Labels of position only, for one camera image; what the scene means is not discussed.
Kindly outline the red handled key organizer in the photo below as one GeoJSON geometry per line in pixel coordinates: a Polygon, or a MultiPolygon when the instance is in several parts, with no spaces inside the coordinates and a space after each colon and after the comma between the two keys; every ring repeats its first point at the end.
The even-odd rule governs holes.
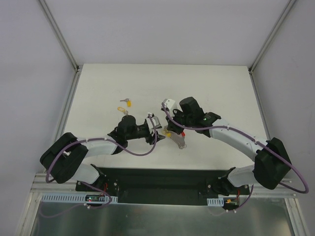
{"type": "Polygon", "coordinates": [[[177,144],[178,148],[179,149],[184,149],[186,148],[186,142],[185,142],[185,133],[182,132],[181,134],[177,134],[173,131],[170,131],[167,129],[167,127],[165,126],[164,129],[163,129],[163,134],[165,135],[165,132],[169,132],[171,134],[171,137],[170,139],[177,144]]]}

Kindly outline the key with yellow window tag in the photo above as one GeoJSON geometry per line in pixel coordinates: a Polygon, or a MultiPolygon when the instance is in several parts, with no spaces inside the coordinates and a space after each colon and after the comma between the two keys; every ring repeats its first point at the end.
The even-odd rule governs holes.
{"type": "Polygon", "coordinates": [[[128,110],[123,107],[118,107],[117,110],[123,113],[125,116],[129,115],[128,110]]]}

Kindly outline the key with solid yellow tag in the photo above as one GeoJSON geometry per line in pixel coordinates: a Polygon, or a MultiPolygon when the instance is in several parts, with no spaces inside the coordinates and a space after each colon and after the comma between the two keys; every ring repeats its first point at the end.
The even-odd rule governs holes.
{"type": "Polygon", "coordinates": [[[132,106],[132,101],[129,98],[120,100],[120,102],[125,102],[127,107],[131,107],[132,106]]]}

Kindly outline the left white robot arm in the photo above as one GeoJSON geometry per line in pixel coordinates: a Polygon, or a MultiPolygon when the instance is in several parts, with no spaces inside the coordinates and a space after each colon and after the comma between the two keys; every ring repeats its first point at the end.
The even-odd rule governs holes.
{"type": "Polygon", "coordinates": [[[105,174],[94,164],[84,164],[83,160],[98,155],[116,155],[122,151],[136,155],[127,149],[128,141],[145,139],[146,143],[155,147],[158,141],[165,139],[158,133],[160,128],[159,119],[154,114],[148,114],[142,125],[136,124],[134,116],[125,115],[104,137],[79,140],[71,132],[64,133],[40,158],[47,171],[46,182],[61,184],[72,179],[104,194],[109,187],[105,174]]]}

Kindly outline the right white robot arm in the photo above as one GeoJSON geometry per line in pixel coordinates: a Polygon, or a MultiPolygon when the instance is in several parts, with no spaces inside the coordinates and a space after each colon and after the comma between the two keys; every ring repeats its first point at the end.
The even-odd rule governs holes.
{"type": "Polygon", "coordinates": [[[252,137],[231,126],[221,116],[204,112],[193,97],[187,97],[179,104],[165,99],[161,109],[166,113],[169,131],[180,135],[185,129],[194,130],[226,143],[253,161],[249,166],[232,167],[214,180],[211,189],[217,194],[228,196],[243,185],[256,183],[273,190],[291,169],[291,161],[281,140],[252,137]]]}

